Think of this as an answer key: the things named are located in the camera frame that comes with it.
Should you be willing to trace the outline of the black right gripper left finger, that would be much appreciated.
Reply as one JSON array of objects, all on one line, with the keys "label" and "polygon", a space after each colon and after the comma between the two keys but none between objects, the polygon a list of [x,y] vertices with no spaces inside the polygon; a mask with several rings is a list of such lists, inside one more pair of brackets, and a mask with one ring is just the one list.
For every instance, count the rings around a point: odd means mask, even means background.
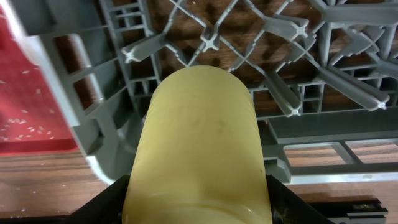
[{"label": "black right gripper left finger", "polygon": [[67,217],[67,224],[121,224],[130,176],[124,175]]}]

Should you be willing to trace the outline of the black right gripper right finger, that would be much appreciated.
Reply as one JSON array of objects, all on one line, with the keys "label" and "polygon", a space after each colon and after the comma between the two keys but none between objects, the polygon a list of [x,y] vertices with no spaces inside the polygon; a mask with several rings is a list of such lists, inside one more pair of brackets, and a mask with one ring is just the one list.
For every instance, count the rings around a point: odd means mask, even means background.
[{"label": "black right gripper right finger", "polygon": [[334,224],[274,176],[266,179],[273,224]]}]

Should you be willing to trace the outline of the yellow cup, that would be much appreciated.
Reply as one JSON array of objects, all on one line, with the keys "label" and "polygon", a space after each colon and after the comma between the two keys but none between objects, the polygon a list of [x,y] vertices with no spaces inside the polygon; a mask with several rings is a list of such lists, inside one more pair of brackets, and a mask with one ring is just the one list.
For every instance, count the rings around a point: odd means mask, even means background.
[{"label": "yellow cup", "polygon": [[254,103],[211,66],[169,75],[150,101],[123,223],[270,223]]}]

